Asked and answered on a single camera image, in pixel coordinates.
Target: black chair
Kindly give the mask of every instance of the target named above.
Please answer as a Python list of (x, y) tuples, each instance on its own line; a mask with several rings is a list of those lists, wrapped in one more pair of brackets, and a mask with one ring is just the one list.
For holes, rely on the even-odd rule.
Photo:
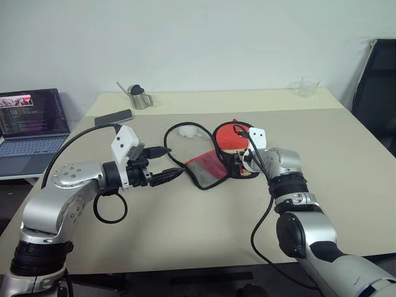
[(352, 114), (396, 157), (396, 40), (376, 40)]

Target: red fabric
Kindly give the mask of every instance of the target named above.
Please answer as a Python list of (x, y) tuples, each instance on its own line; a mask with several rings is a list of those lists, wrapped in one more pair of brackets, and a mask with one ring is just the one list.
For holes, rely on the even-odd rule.
[(217, 158), (215, 150), (211, 150), (201, 156), (195, 157), (187, 161), (185, 165), (188, 166), (194, 162), (198, 162), (201, 167), (217, 179), (221, 179), (227, 174), (227, 170)]
[[(234, 132), (233, 126), (234, 124), (227, 124), (217, 131), (216, 141), (220, 150), (238, 150), (249, 147), (249, 140), (237, 135)], [(249, 130), (249, 127), (245, 125), (241, 126), (247, 131)]]

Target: coiled black cable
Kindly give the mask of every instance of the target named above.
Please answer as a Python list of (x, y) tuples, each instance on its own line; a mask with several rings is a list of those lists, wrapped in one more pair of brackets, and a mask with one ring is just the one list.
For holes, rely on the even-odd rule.
[(96, 218), (101, 221), (102, 223), (106, 223), (106, 224), (116, 224), (121, 222), (122, 220), (125, 219), (127, 213), (128, 213), (128, 205), (126, 204), (125, 198), (120, 194), (120, 193), (114, 193), (115, 195), (117, 195), (121, 201), (124, 204), (124, 214), (122, 215), (121, 218), (117, 219), (117, 220), (113, 220), (113, 221), (109, 221), (104, 219), (98, 212), (98, 201), (100, 196), (102, 196), (102, 194), (97, 194), (95, 199), (93, 200), (93, 213), (95, 214)]

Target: laptop screen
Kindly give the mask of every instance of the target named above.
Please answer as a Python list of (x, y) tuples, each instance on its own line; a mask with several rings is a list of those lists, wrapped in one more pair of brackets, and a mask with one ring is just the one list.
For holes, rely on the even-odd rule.
[(55, 88), (0, 93), (0, 129), (4, 138), (70, 132)]

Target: laptop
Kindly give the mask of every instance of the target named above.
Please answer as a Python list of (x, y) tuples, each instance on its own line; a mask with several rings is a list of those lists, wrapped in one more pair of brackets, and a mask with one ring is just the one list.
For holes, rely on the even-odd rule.
[(70, 134), (58, 90), (0, 93), (0, 178), (40, 175)]

